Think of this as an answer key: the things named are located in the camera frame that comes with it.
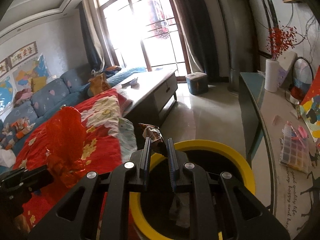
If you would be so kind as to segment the red foil wrapper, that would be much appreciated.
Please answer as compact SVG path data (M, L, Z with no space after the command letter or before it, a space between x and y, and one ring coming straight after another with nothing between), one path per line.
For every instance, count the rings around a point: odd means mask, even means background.
M62 107L46 124L47 166L50 173L67 188L73 187L84 175L83 154L86 131L80 112L71 106Z

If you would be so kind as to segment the brown wrapper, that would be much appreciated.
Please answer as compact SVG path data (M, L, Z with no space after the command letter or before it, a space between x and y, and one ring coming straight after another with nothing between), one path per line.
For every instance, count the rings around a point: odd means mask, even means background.
M168 156L167 146L164 142L163 135L161 134L160 128L158 126L150 124L138 124L142 130L142 137L146 139L147 137L151 139L151 149L154 153L163 155L164 157Z

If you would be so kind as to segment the yellow rimmed black trash bin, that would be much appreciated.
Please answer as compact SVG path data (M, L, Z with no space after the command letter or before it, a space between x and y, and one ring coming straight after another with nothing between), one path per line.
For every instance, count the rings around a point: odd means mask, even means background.
M202 167L188 160L187 151L209 151L230 160L239 170L242 182L230 173L223 172L216 179L211 179ZM232 220L238 229L244 226L233 188L236 186L252 198L255 194L255 181L251 168L244 157L233 148L210 140L187 140L174 143L168 139L168 163L172 188L177 192L190 194L190 229L196 239L222 239L223 234L217 229L217 218L210 186L221 185L226 194L228 206L232 211Z

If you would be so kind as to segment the tv console cabinet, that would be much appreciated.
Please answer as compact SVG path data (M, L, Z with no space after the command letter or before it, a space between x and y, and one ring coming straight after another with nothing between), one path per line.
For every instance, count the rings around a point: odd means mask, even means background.
M307 128L294 116L287 93L264 89L258 73L239 76L239 103L245 136L246 160L254 172L255 195L289 232L291 239L319 239L319 152L309 134L306 173L280 162L283 129Z

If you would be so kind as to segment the pink clothes pile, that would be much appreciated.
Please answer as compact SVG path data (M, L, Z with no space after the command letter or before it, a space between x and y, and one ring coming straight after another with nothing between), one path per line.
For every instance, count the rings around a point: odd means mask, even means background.
M14 97L14 107L18 107L33 96L33 91L30 88L25 88L16 93Z

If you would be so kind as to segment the world map poster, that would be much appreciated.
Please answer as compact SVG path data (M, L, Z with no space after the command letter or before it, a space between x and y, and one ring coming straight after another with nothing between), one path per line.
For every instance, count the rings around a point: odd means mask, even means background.
M0 85L0 112L3 113L13 100L13 86L10 76L1 81Z

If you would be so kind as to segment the china map poster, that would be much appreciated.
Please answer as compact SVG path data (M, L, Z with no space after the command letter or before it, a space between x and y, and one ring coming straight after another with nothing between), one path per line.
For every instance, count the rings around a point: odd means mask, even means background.
M12 73L17 91L31 88L33 78L50 77L46 59L43 54L30 58L20 64Z

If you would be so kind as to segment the blue storage stool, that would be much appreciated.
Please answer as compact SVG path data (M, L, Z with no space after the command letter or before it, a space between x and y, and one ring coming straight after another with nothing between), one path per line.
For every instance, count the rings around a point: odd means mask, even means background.
M199 95L208 92L208 77L206 73L194 72L185 76L189 92Z

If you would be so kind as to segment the colourful portrait painting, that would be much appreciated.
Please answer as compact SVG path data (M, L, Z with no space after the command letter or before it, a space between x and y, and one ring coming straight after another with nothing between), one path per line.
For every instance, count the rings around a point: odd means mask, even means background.
M301 116L314 141L319 139L319 68L300 107Z

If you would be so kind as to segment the folded paper on table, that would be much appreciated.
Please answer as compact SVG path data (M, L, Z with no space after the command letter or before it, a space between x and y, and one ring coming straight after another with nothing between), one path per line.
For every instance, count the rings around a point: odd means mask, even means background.
M133 87L133 86L135 86L137 84L138 84L138 78L136 77L136 78L134 78L134 79L132 79L132 80L126 82L126 83L122 83L121 87L122 88L126 88L126 87L129 87L129 86Z

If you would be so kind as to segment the blue left curtain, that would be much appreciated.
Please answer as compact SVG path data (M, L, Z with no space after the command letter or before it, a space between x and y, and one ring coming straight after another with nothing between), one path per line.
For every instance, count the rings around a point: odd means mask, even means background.
M87 60L91 70L102 72L106 66L103 46L94 26L88 0L82 0L79 5L80 25Z

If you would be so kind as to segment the red berry branches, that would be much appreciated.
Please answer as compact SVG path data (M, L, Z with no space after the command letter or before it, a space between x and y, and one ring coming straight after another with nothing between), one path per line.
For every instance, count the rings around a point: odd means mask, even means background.
M267 50L271 60L277 61L288 49L293 49L297 42L296 27L273 27L268 30Z

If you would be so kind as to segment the dark grey right curtain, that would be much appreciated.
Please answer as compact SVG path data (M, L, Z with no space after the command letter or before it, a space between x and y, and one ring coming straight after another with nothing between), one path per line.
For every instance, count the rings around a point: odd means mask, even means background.
M209 82L227 82L220 75L215 36L204 0L173 0L182 26L193 70L204 72Z

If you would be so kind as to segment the left embroidery wall picture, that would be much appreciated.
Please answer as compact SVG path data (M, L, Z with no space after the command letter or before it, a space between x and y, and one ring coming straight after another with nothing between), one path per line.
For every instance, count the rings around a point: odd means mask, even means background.
M8 61L7 59L3 59L0 62L0 77L2 77L3 75L5 75L8 72Z

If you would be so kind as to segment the right embroidery wall picture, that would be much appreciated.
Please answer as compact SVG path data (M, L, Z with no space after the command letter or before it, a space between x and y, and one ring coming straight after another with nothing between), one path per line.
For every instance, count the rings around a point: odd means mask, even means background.
M29 59L30 57L36 55L38 53L37 44L36 41L31 42L19 50L15 51L9 56L9 62L11 65L11 68L16 67L23 61Z

